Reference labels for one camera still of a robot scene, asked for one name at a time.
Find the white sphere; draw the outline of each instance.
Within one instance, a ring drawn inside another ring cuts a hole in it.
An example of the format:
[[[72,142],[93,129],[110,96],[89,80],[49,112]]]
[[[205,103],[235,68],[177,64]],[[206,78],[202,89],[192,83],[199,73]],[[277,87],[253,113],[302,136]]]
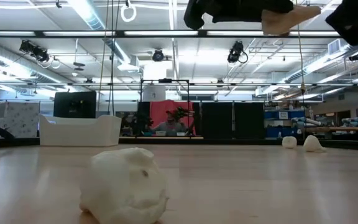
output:
[[[282,144],[285,149],[294,149],[296,148],[297,142],[296,137],[287,136],[283,138]]]
[[[325,152],[326,149],[320,145],[318,138],[316,136],[309,135],[305,143],[303,144],[303,148],[306,152]]]
[[[80,208],[100,224],[151,224],[167,205],[167,181],[140,148],[93,156],[80,186]]]

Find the white bin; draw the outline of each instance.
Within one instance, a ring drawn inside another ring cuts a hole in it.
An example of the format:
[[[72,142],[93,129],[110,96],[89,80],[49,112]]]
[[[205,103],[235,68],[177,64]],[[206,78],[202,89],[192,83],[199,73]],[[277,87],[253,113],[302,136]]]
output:
[[[97,119],[57,118],[40,115],[41,146],[118,145],[121,118],[102,115]]]

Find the red backdrop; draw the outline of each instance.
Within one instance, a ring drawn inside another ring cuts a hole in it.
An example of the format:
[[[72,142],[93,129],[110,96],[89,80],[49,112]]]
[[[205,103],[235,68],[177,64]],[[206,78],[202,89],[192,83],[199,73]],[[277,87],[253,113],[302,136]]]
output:
[[[164,100],[150,103],[150,117],[154,121],[152,128],[157,127],[160,123],[165,122],[167,120],[167,111],[175,110],[178,107],[182,107],[183,109],[187,109],[193,111],[193,103],[189,103],[189,107],[187,107],[187,102],[175,102],[173,100]],[[189,119],[184,117],[181,119],[186,127],[188,127],[193,122],[193,117]]]

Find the white ring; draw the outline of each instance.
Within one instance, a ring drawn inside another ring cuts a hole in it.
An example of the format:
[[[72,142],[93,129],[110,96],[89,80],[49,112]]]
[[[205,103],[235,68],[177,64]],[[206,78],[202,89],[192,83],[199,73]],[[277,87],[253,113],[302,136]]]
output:
[[[126,9],[132,9],[134,12],[133,12],[133,14],[132,14],[132,17],[131,18],[126,18],[125,17],[125,14],[124,14],[124,11],[126,10]],[[122,18],[122,20],[124,21],[124,22],[130,22],[130,21],[133,21],[134,19],[135,19],[135,17],[136,17],[136,8],[135,7],[133,7],[133,6],[129,6],[129,7],[127,7],[127,6],[122,6],[121,7],[121,18]]]

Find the wooden floor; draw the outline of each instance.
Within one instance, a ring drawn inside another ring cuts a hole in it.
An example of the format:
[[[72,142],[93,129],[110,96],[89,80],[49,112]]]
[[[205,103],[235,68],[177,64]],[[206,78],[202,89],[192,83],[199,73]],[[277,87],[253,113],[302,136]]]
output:
[[[358,151],[139,147],[155,154],[168,177],[161,223],[358,224]],[[85,162],[103,150],[0,149],[0,223],[95,223],[78,209],[78,182]]]

